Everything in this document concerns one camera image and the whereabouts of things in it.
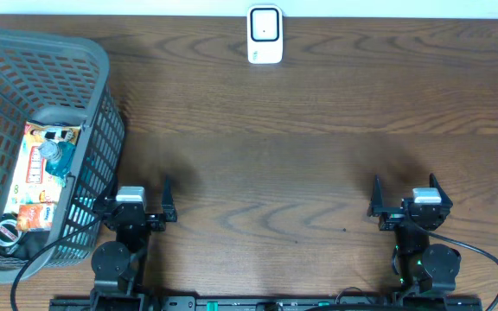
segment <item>wire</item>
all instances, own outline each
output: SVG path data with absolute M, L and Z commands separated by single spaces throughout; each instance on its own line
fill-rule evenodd
M 370 302 L 370 304 L 374 304 L 374 302 L 372 300 L 370 300 L 370 298 L 368 298 L 367 295 L 364 294 L 364 292 L 362 291 L 362 289 L 359 289 L 358 287 L 355 287 L 355 286 L 349 286 L 349 287 L 345 288 L 344 290 L 342 290 L 339 293 L 339 295 L 337 295 L 337 297 L 335 298 L 335 304 L 340 304 L 340 302 L 341 302 L 340 299 L 343 297 L 343 294 L 345 294 L 345 292 L 347 292 L 350 289 L 356 289 L 356 290 L 360 291 L 361 294 L 362 294 L 362 296 L 364 298 L 366 298 L 368 300 L 368 302 Z
M 447 238 L 447 237 L 444 237 L 442 235 L 439 235 L 439 234 L 436 234 L 433 232 L 429 232 L 426 229 L 422 228 L 419 224 L 414 222 L 414 220 L 410 217 L 410 212 L 408 210 L 406 211 L 406 215 L 407 215 L 407 218 L 411 221 L 411 223 L 413 223 L 418 228 L 418 230 L 420 232 L 425 233 L 425 234 L 429 235 L 430 237 L 437 238 L 437 239 L 440 239 L 442 241 L 449 242 L 449 243 L 452 243 L 452 244 L 455 244 L 458 246 L 462 246 L 463 248 L 469 249 L 471 251 L 475 251 L 476 253 L 482 254 L 485 257 L 491 259 L 493 262 L 497 263 L 497 265 L 498 265 L 498 258 L 489 254 L 488 252 L 486 252 L 482 249 L 479 249 L 475 246 L 472 246 L 470 244 L 466 244 L 464 242 L 460 242 L 460 241 L 454 240 L 452 238 Z M 497 296 L 494 298 L 493 302 L 491 302 L 491 304 L 489 305 L 488 308 L 485 309 L 485 311 L 493 310 L 495 308 L 495 306 L 497 305 L 497 303 L 498 303 L 498 293 L 497 293 Z
M 415 308 L 401 307 L 401 306 L 389 306 L 389 305 L 379 305 L 379 304 L 337 304 L 320 306 L 307 309 L 306 311 L 345 311 L 345 310 L 396 310 L 396 311 L 411 311 L 416 310 Z
M 10 306 L 13 309 L 13 311 L 18 311 L 18 307 L 16 306 L 16 288 L 18 287 L 18 283 L 21 281 L 21 277 L 24 274 L 24 272 L 26 272 L 26 270 L 28 269 L 28 267 L 39 256 L 41 256 L 44 252 L 51 250 L 53 247 L 55 247 L 60 242 L 66 240 L 66 239 L 72 238 L 73 236 L 77 235 L 78 233 L 84 232 L 85 230 L 87 230 L 90 227 L 92 227 L 92 226 L 96 225 L 97 223 L 99 223 L 102 219 L 103 219 L 103 216 L 99 216 L 96 219 L 94 219 L 92 222 L 90 222 L 87 225 L 84 225 L 83 227 L 81 227 L 80 229 L 76 230 L 75 232 L 69 233 L 68 235 L 66 235 L 66 236 L 64 236 L 62 238 L 58 238 L 53 243 L 47 245 L 46 247 L 42 248 L 40 251 L 36 252 L 36 254 L 34 256 L 32 256 L 32 258 L 30 258 L 28 260 L 28 262 L 26 262 L 23 265 L 22 269 L 20 271 L 18 271 L 18 274 L 16 275 L 15 281 L 13 282 L 13 286 L 10 288 Z

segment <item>white rectangular device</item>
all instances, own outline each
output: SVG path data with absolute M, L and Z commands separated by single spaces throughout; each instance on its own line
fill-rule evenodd
M 252 64 L 282 60 L 284 31 L 282 10 L 276 5 L 255 5 L 247 12 L 247 59 Z

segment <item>orange package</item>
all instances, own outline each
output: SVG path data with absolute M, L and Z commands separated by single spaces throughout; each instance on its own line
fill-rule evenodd
M 54 203 L 20 205 L 16 229 L 22 232 L 51 230 L 54 210 Z

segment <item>wood grain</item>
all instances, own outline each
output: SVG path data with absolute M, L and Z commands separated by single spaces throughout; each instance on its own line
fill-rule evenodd
M 128 118 L 119 168 L 179 222 L 151 240 L 146 284 L 199 295 L 385 290 L 394 237 L 365 215 L 434 172 L 455 202 L 439 232 L 498 256 L 498 21 L 286 18 L 284 59 L 246 61 L 245 20 L 0 16 L 0 27 L 102 45 Z M 99 242 L 114 238 L 102 230 Z M 487 306 L 498 269 L 461 250 L 457 293 Z M 86 295 L 89 261 L 43 270 L 20 307 Z M 9 309 L 0 285 L 0 309 Z

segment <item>laundry basket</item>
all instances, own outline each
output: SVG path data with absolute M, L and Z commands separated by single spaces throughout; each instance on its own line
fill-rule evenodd
M 92 204 L 111 180 L 125 133 L 106 85 L 109 60 L 93 41 L 0 29 L 0 218 L 25 121 L 81 125 L 71 174 L 54 212 L 47 244 L 94 219 Z M 26 271 L 79 263 L 93 250 L 96 225 L 54 247 Z M 0 256 L 0 282 L 25 260 Z

